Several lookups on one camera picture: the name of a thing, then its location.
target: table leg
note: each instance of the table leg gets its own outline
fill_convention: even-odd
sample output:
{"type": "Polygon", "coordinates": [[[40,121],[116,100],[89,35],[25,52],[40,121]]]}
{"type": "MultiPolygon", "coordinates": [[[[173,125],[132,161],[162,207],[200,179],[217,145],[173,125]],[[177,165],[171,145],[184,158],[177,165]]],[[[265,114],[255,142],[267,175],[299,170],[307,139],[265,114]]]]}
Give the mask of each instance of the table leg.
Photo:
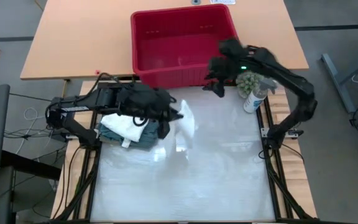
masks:
{"type": "Polygon", "coordinates": [[[33,161],[31,159],[2,150],[1,167],[6,166],[13,166],[13,168],[15,168],[17,171],[33,174],[39,177],[45,177],[52,180],[59,180],[60,172],[62,171],[61,169],[54,166],[33,161]]]}
{"type": "Polygon", "coordinates": [[[356,108],[354,107],[354,104],[351,100],[347,88],[345,87],[345,82],[351,79],[352,76],[358,72],[358,61],[353,63],[351,67],[349,67],[346,71],[339,73],[336,70],[334,63],[331,60],[331,58],[328,56],[328,54],[323,54],[321,56],[321,60],[324,62],[326,68],[328,69],[328,72],[331,75],[331,78],[333,79],[333,82],[339,92],[339,95],[342,98],[342,101],[344,103],[347,112],[348,113],[355,112],[356,108]]]}
{"type": "Polygon", "coordinates": [[[67,87],[67,83],[69,82],[70,80],[66,79],[65,80],[65,84],[63,85],[63,93],[62,93],[62,97],[65,97],[65,94],[66,94],[66,87],[67,87]]]}

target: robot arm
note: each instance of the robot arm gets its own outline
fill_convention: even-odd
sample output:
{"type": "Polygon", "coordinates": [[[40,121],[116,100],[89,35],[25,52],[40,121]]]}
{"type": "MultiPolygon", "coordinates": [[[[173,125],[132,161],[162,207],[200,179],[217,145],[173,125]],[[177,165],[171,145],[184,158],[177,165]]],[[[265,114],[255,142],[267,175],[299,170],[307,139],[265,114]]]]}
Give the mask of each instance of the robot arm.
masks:
{"type": "Polygon", "coordinates": [[[210,73],[206,79],[217,79],[207,86],[219,97],[224,96],[224,82],[235,80],[247,71],[259,73],[267,78],[274,78],[285,88],[298,96],[298,105],[280,124],[270,127],[267,142],[272,149],[281,147],[285,134],[299,122],[313,117],[317,101],[314,99],[314,86],[305,78],[295,75],[280,65],[274,55],[263,47],[242,47],[236,39],[229,39],[219,44],[219,51],[226,57],[215,57],[209,61],[210,73]]]}
{"type": "Polygon", "coordinates": [[[176,102],[176,99],[163,89],[152,89],[140,83],[117,83],[109,88],[93,91],[95,86],[84,96],[56,97],[45,111],[50,127],[66,129],[77,136],[80,144],[88,149],[100,147],[97,133],[84,128],[72,116],[68,116],[71,112],[94,111],[99,114],[117,113],[142,118],[143,122],[140,124],[135,123],[134,119],[138,126],[144,125],[148,119],[156,120],[159,123],[158,137],[161,139],[169,133],[168,122],[183,117],[170,107],[170,103],[176,102]]]}

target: white bottle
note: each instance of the white bottle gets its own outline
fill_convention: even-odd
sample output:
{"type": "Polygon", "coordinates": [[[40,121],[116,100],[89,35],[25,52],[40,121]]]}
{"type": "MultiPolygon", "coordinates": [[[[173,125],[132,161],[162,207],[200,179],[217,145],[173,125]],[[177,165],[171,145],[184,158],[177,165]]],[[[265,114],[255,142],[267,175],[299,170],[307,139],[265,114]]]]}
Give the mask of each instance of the white bottle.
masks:
{"type": "Polygon", "coordinates": [[[255,87],[247,97],[244,110],[253,113],[266,98],[268,89],[274,94],[276,87],[276,83],[271,78],[259,81],[259,86],[255,87]]]}

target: red plastic basket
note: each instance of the red plastic basket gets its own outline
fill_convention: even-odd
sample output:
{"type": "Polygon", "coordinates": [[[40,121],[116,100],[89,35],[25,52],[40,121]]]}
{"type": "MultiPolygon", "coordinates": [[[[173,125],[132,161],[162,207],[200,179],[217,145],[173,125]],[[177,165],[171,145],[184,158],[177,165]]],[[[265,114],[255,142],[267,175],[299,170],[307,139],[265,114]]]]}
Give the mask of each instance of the red plastic basket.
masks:
{"type": "Polygon", "coordinates": [[[131,24],[132,66],[151,87],[207,84],[219,41],[237,37],[223,4],[135,12],[131,24]]]}

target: blue object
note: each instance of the blue object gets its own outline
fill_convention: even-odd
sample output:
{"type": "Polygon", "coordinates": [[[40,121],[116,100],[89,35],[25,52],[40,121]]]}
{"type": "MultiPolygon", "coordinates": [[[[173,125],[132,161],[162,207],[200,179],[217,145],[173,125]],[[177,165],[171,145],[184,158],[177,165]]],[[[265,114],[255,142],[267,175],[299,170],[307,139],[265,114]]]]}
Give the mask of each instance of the blue object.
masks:
{"type": "MultiPolygon", "coordinates": [[[[143,133],[140,135],[139,142],[131,141],[129,146],[141,147],[145,149],[151,148],[152,146],[154,146],[154,144],[157,142],[158,139],[157,129],[158,129],[158,122],[149,121],[146,127],[143,129],[143,133]]],[[[103,124],[99,125],[99,131],[102,141],[104,140],[103,138],[108,139],[109,141],[118,141],[120,143],[124,141],[124,138],[122,136],[111,131],[103,124]]]]}

